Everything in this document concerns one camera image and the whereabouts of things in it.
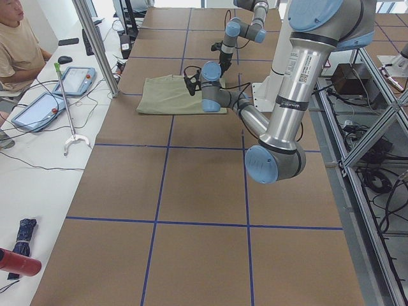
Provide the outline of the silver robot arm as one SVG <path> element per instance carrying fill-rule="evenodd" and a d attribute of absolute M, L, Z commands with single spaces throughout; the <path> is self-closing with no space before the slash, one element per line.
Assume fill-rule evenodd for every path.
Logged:
<path fill-rule="evenodd" d="M 271 184 L 300 174 L 306 164 L 296 141 L 318 76 L 330 54 L 369 45 L 374 37 L 375 1 L 293 1 L 288 10 L 291 49 L 270 117 L 265 117 L 242 92 L 221 86 L 231 64 L 238 38 L 261 43 L 269 5 L 266 1 L 235 1 L 253 12 L 250 24 L 231 19 L 225 28 L 218 62 L 209 61 L 184 82 L 190 95 L 201 92 L 204 112 L 230 108 L 236 112 L 258 144 L 245 154 L 245 167 L 253 180 Z"/>
<path fill-rule="evenodd" d="M 269 11 L 268 1 L 238 0 L 234 1 L 233 4 L 238 8 L 253 12 L 253 17 L 250 24 L 242 22 L 238 17 L 230 19 L 225 25 L 223 40 L 212 45 L 211 51 L 219 51 L 221 75 L 223 75 L 231 66 L 233 53 L 237 48 L 238 37 L 256 43 L 262 43 L 266 36 L 265 20 Z"/>

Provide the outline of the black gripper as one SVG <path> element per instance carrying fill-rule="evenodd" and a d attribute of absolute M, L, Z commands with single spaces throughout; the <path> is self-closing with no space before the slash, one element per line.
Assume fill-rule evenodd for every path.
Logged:
<path fill-rule="evenodd" d="M 189 94 L 194 96 L 196 92 L 201 91 L 200 72 L 197 71 L 193 76 L 184 73 L 184 83 Z"/>
<path fill-rule="evenodd" d="M 220 51 L 219 65 L 221 67 L 221 77 L 224 76 L 225 72 L 227 72 L 227 70 L 231 66 L 231 60 L 232 60 L 232 57 L 233 57 L 234 50 L 235 50 L 234 47 L 230 47 L 230 46 L 225 45 L 223 41 L 215 42 L 211 46 L 211 51 L 212 52 Z"/>

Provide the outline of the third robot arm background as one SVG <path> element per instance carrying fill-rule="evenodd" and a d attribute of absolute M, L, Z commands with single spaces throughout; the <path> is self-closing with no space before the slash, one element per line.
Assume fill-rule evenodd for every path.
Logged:
<path fill-rule="evenodd" d="M 407 45 L 397 55 L 378 55 L 382 77 L 398 92 L 403 93 L 407 86 Z M 398 78 L 405 78 L 405 84 L 398 82 Z"/>

